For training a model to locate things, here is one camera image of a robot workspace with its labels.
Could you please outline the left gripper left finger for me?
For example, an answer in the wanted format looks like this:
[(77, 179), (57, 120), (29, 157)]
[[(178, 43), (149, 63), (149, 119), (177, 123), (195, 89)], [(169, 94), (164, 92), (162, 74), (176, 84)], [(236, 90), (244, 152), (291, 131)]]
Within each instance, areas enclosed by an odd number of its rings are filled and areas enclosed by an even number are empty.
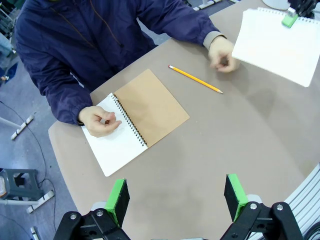
[(66, 212), (53, 240), (130, 240), (122, 229), (129, 201), (127, 180), (117, 179), (105, 206), (85, 215)]

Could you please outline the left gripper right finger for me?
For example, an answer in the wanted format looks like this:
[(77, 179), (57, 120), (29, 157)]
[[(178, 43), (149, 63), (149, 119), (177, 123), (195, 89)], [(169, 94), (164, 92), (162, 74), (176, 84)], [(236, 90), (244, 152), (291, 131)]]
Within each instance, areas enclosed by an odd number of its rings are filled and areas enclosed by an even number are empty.
[(235, 173), (226, 176), (224, 197), (232, 224), (220, 240), (249, 240), (252, 233), (261, 233), (265, 240), (304, 240), (286, 202), (276, 202), (268, 207), (249, 201)]

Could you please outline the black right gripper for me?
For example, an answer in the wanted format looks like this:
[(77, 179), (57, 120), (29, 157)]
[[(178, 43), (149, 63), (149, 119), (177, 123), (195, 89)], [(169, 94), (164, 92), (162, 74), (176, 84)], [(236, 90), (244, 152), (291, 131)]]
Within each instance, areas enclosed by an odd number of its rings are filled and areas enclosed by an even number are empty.
[(314, 18), (313, 10), (320, 0), (287, 0), (290, 4), (281, 23), (285, 27), (292, 27), (298, 17)]

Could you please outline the white spiral paper pad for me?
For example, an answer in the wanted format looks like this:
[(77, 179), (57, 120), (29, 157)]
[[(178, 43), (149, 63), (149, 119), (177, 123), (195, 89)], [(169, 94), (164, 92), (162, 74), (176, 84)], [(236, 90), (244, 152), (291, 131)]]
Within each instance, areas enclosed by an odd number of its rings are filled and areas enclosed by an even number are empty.
[(320, 57), (320, 21), (298, 17), (285, 26), (282, 11), (243, 11), (232, 57), (309, 87)]

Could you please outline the brown cover spiral notebook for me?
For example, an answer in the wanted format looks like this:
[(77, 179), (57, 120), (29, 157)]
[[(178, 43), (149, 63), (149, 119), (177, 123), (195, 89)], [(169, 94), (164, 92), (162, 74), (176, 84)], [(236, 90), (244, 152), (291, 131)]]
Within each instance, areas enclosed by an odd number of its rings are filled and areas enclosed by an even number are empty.
[(116, 120), (121, 121), (117, 129), (104, 137), (94, 137), (82, 127), (106, 177), (189, 119), (187, 112), (150, 69), (110, 93), (98, 106), (113, 112)]

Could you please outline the yellow pencil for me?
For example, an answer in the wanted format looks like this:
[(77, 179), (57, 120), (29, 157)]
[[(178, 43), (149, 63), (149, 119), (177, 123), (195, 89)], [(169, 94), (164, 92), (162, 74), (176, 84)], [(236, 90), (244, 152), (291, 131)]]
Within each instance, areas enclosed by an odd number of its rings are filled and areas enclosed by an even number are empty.
[(178, 73), (180, 73), (180, 74), (182, 74), (182, 75), (184, 75), (184, 76), (186, 76), (186, 77), (188, 77), (188, 78), (200, 83), (201, 85), (206, 86), (207, 88), (210, 88), (211, 90), (213, 90), (213, 91), (215, 91), (217, 93), (223, 94), (223, 92), (219, 88), (217, 88), (217, 87), (215, 87), (215, 86), (213, 86), (213, 85), (211, 85), (211, 84), (209, 84), (209, 83), (207, 83), (207, 82), (205, 82), (205, 81), (203, 81), (203, 80), (201, 80), (201, 79), (199, 79), (199, 78), (197, 78), (197, 77), (195, 77), (195, 76), (193, 76), (193, 75), (191, 75), (191, 74), (189, 74), (189, 73), (187, 73), (187, 72), (185, 72), (185, 71), (183, 71), (183, 70), (181, 70), (181, 69), (179, 69), (177, 67), (174, 67), (172, 65), (168, 65), (168, 67), (170, 69), (172, 69), (172, 70), (174, 70), (174, 71), (176, 71), (176, 72), (178, 72)]

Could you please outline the person's left forearm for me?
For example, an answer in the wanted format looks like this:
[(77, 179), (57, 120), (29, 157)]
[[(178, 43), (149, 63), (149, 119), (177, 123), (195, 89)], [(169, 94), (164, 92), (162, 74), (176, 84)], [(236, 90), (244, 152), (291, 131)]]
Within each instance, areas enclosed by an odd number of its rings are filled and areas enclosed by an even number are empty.
[(198, 11), (179, 13), (176, 19), (169, 17), (162, 30), (176, 40), (202, 45), (207, 49), (217, 40), (226, 40), (210, 18)]

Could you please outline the person's right forearm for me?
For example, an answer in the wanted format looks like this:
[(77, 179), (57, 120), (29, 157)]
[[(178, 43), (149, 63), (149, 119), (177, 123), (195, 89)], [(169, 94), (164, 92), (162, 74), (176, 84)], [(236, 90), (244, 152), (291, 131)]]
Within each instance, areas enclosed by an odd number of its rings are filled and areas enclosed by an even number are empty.
[(45, 96), (54, 117), (63, 123), (79, 125), (79, 113), (86, 107), (93, 105), (90, 92), (82, 87), (75, 79), (68, 81), (34, 81)]

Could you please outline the person's left hand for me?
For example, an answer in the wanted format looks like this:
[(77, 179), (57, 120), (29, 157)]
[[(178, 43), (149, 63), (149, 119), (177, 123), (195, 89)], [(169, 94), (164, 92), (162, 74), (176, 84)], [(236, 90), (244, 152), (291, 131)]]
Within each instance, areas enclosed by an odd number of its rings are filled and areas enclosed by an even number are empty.
[(234, 44), (223, 36), (216, 37), (210, 44), (208, 56), (210, 65), (221, 73), (230, 73), (238, 69), (239, 62), (232, 57)]

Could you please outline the person's right hand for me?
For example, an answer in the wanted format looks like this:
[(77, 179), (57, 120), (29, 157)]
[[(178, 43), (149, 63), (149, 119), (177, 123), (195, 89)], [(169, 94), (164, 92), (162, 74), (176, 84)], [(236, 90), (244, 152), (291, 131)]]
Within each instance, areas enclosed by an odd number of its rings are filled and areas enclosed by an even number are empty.
[(116, 119), (114, 112), (108, 112), (100, 106), (83, 108), (78, 120), (84, 124), (91, 136), (100, 138), (111, 134), (122, 123)]

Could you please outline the white table base bar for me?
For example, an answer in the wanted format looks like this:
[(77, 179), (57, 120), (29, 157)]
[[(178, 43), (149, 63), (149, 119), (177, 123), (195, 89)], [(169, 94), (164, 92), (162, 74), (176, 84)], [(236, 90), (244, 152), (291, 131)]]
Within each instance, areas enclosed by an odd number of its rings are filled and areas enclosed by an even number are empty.
[(54, 196), (55, 192), (53, 190), (50, 190), (36, 201), (0, 199), (0, 204), (13, 206), (27, 206), (26, 212), (28, 214), (31, 214), (39, 207), (41, 207), (44, 203), (52, 199)]

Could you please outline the grey step stool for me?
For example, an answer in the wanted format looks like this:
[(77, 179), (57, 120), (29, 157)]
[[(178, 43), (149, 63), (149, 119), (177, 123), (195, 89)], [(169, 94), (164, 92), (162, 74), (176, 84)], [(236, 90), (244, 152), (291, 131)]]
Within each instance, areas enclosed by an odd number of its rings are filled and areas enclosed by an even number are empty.
[(37, 201), (43, 196), (35, 169), (0, 168), (0, 199)]

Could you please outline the white table with banded foot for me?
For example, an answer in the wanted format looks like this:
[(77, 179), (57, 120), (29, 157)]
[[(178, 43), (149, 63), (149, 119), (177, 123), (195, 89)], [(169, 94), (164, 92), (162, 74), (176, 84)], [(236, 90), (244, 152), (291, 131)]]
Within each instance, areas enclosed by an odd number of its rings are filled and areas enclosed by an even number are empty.
[(13, 141), (33, 121), (33, 119), (34, 119), (34, 115), (30, 115), (26, 120), (23, 120), (22, 124), (17, 124), (5, 118), (0, 117), (0, 123), (15, 129), (15, 132), (10, 137), (10, 139)]

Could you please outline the person's dark jacket torso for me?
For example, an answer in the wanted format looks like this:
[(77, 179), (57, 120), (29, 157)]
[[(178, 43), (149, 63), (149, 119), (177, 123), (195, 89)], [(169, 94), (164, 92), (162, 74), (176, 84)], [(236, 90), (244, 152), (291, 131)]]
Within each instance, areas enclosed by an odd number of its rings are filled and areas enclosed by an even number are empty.
[(33, 82), (74, 79), (90, 94), (155, 47), (141, 25), (164, 34), (191, 11), (182, 0), (26, 0), (16, 48)]

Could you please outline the grey aluminium frame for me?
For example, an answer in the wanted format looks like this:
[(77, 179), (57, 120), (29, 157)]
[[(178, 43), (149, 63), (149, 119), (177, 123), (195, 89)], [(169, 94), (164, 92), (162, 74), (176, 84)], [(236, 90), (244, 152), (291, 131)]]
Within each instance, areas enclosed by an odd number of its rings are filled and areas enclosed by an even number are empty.
[(320, 163), (285, 200), (303, 236), (320, 222)]

